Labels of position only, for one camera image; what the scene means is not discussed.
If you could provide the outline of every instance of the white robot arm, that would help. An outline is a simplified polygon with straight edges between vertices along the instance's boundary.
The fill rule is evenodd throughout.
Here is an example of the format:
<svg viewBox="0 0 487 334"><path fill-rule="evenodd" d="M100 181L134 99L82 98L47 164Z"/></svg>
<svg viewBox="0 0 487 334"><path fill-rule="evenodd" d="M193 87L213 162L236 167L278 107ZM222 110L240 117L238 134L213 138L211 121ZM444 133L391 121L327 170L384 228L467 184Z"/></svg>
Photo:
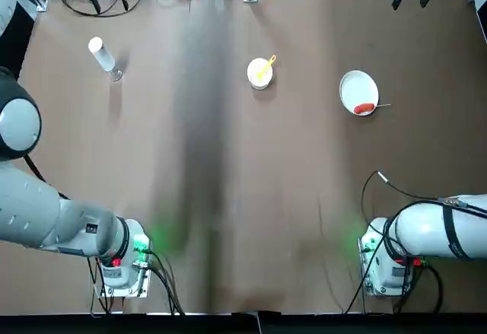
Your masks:
<svg viewBox="0 0 487 334"><path fill-rule="evenodd" d="M6 68L0 68L0 240L77 256L94 256L114 296L145 296L151 244L135 220L59 196L12 159L40 138L40 112Z"/></svg>
<svg viewBox="0 0 487 334"><path fill-rule="evenodd" d="M487 258L487 195L413 202L392 218L375 218L358 247L367 292L401 296L422 258Z"/></svg>

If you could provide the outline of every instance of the label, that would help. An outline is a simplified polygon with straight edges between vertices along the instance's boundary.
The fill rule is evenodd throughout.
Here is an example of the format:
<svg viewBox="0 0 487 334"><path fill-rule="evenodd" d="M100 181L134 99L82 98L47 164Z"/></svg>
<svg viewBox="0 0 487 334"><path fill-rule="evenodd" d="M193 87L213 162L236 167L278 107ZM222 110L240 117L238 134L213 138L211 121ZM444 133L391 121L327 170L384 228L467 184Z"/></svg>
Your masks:
<svg viewBox="0 0 487 334"><path fill-rule="evenodd" d="M393 277L404 277L405 273L405 267L393 267Z"/></svg>
<svg viewBox="0 0 487 334"><path fill-rule="evenodd" d="M71 254L73 256L84 256L84 251L81 249L71 249L71 248L58 247L58 252L64 253L64 254Z"/></svg>
<svg viewBox="0 0 487 334"><path fill-rule="evenodd" d="M95 224L86 224L86 228L84 232L87 234L96 234L98 230L98 225Z"/></svg>
<svg viewBox="0 0 487 334"><path fill-rule="evenodd" d="M103 268L103 276L105 278L121 278L122 277L122 269L121 268L115 268L115 269Z"/></svg>

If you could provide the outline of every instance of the cable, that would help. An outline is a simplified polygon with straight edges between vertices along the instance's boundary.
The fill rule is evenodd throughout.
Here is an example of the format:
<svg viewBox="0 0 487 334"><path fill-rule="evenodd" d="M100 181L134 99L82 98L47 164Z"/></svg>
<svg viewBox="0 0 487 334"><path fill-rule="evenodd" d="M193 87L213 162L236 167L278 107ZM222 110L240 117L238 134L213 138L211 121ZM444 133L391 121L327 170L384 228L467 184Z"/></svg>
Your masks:
<svg viewBox="0 0 487 334"><path fill-rule="evenodd" d="M403 296L393 305L393 313L394 314L401 313L404 305L406 305L406 302L408 301L412 292L416 288L416 285L418 284L419 279L421 278L421 275L425 270L424 270L424 267L418 267L417 269L415 269L415 271L417 271L419 273L416 274L416 276L414 276L414 272L413 272L413 278L411 280L411 286L409 287L409 290L405 294L403 294Z"/></svg>
<svg viewBox="0 0 487 334"><path fill-rule="evenodd" d="M169 266L170 274L167 271L167 269L164 267L164 264L162 263L159 256L155 252L153 252L152 250L140 250L140 251L142 253L151 254L152 256L155 256L156 260L159 263L159 266L161 267L162 274L157 269L154 269L154 267L151 267L150 270L153 271L158 276L158 278L161 280L164 287L166 288L167 300L169 301L169 308L171 314L174 314L174 310L175 310L178 312L179 315L184 315L184 311L183 308L181 307L181 303L176 291L176 280L174 278L173 267L170 264L169 259L166 256L164 256Z"/></svg>
<svg viewBox="0 0 487 334"><path fill-rule="evenodd" d="M369 182L371 181L372 177L375 175L375 174L378 174L379 176L381 174L379 174L380 172L378 170L374 170L370 176L368 176L367 180L365 180L365 183L362 187L362 191L361 191L361 194L360 194L360 212L365 220L365 222L367 223L367 226L370 226L372 228L373 231L375 231L376 233L378 233L379 235L381 235L382 237L384 236L384 233L382 233L381 231L379 231L378 229L376 229L374 226L371 225L371 222L368 220L368 217L367 215L365 214L365 211L364 211L364 196L365 196L365 190L367 189L367 185L369 184ZM406 252L406 249L403 247L403 245L396 239L393 239L392 237L389 236L389 234L386 236L386 238L390 241L393 241L394 243L398 244L401 248L403 248L403 250Z"/></svg>
<svg viewBox="0 0 487 334"><path fill-rule="evenodd" d="M29 167L30 171L39 179L42 180L44 183L47 183L46 180L44 179L43 175L40 173L39 169L37 169L36 164L33 162L32 159L30 159L29 154L24 155L24 160L27 163L27 166ZM58 191L58 194L63 198L63 199L69 199L66 197L64 193L61 193Z"/></svg>
<svg viewBox="0 0 487 334"><path fill-rule="evenodd" d="M185 316L186 314L184 313L183 309L179 305L179 302L177 302L177 300L175 299L173 292L171 291L171 289L167 283L167 279L157 269L154 269L152 267L149 269L159 278L159 280L162 282L162 284L166 288L167 299L169 300L169 304L171 305L171 303L172 303L172 305L174 305L173 307L176 309L176 311L178 312L179 315Z"/></svg>
<svg viewBox="0 0 487 334"><path fill-rule="evenodd" d="M434 278L436 279L436 282L438 284L438 298L436 300L436 305L434 306L434 309L432 313L439 313L441 310L441 306L443 306L443 281L441 280L440 274L436 269L434 269L432 266L425 266L425 269L429 270L431 273L433 273Z"/></svg>
<svg viewBox="0 0 487 334"><path fill-rule="evenodd" d="M92 295L92 299L91 299L91 311L93 311L93 296L94 296L94 288L95 288L95 285L97 283L97 277L96 277L96 272L95 271L95 275L93 274L93 268L91 267L91 261L90 261L90 258L89 257L86 257L86 260L88 261L88 267L90 269L90 276L91 276L91 281L93 282L93 295ZM101 281L102 281L102 285L103 287L105 286L104 284L104 280L103 280L103 275L101 275ZM100 303L100 306L101 308L103 309L103 311L105 312L106 315L108 315L110 312L108 311L108 305L103 305L103 301L101 300L101 298L98 298L98 302ZM105 302L107 303L107 293L105 292Z"/></svg>
<svg viewBox="0 0 487 334"><path fill-rule="evenodd" d="M353 303L355 302L355 300L357 299L357 296L358 296L358 293L360 292L362 286L364 285L364 281L365 279L367 278L367 274L368 274L368 271L369 269L371 268L372 266L372 262L374 261L374 257L375 255L377 254L377 251L379 250L380 248L380 245L384 242L384 236L382 236L382 238L379 240L379 243L377 244L377 246L375 247L375 250L374 252L372 253L372 256L371 256L371 260L369 261L368 265L367 265L367 268L365 269L365 272L363 273L362 275L362 280L360 281L360 284L358 285L357 287L357 291L355 291L355 294L352 298L352 301L350 301L350 305L349 307L347 307L347 310L345 310L344 313L349 313L350 309L352 308L353 306Z"/></svg>
<svg viewBox="0 0 487 334"><path fill-rule="evenodd" d="M75 12L81 16L85 16L85 17L106 17L106 16L103 16L103 14L107 13L110 9L112 9L119 0L115 0L115 2L109 8L103 10L100 13L87 13L87 12L79 11L78 9L75 9L70 4L68 4L68 2L66 0L61 0L61 1L66 7L68 7L73 12Z"/></svg>
<svg viewBox="0 0 487 334"><path fill-rule="evenodd" d="M394 186L381 172L377 171L377 174L379 175L379 177L386 183L388 184L390 187L392 187L393 189L395 189L397 192L401 193L402 195L404 196L408 196L408 197L411 197L412 199L429 199L431 201L436 201L438 200L438 197L424 197L424 196L417 196L417 195L413 195L412 193L408 193L408 192L405 192L399 188L397 188L396 186Z"/></svg>
<svg viewBox="0 0 487 334"><path fill-rule="evenodd" d="M110 314L110 311L108 309L108 298L107 298L107 290L105 289L105 278L103 278L103 272L101 270L101 265L100 262L97 260L97 267L98 267L98 272L100 272L100 277L101 277L101 293L105 297L105 308L106 308L106 314Z"/></svg>

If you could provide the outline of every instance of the white lid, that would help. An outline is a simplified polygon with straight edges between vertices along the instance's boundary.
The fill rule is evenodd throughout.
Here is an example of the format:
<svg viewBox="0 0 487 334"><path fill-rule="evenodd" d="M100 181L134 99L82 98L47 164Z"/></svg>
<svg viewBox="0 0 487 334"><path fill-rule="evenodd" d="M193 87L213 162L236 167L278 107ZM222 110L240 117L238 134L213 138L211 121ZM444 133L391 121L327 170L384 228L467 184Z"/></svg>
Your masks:
<svg viewBox="0 0 487 334"><path fill-rule="evenodd" d="M92 38L88 43L88 49L92 53L96 53L97 51L100 51L102 46L103 46L103 41L99 37Z"/></svg>

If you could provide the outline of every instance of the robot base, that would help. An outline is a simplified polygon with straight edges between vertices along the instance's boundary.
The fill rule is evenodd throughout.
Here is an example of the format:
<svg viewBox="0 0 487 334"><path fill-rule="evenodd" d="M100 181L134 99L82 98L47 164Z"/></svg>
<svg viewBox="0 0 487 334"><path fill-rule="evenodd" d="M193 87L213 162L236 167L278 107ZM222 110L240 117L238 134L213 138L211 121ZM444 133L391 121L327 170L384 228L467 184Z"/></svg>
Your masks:
<svg viewBox="0 0 487 334"><path fill-rule="evenodd" d="M142 226L136 220L126 219L126 223L129 227L129 248L120 266L123 269L123 274L114 278L115 275L110 274L109 269L103 267L105 289L107 290L107 295L111 297L147 297L151 271L141 267L150 266L151 255L140 253L134 247L143 244L147 249L151 249L151 242L145 235ZM125 272L129 272L131 278L127 279Z"/></svg>
<svg viewBox="0 0 487 334"><path fill-rule="evenodd" d="M376 218L372 225L382 231L385 218ZM364 289L370 296L401 296L403 294L405 266L400 265L389 257L384 243L379 246L382 236L370 226L367 233L358 238L358 257L361 263L361 278L366 272L369 263L367 277L364 280ZM405 290L409 290L409 283L412 279L412 266L408 269Z"/></svg>

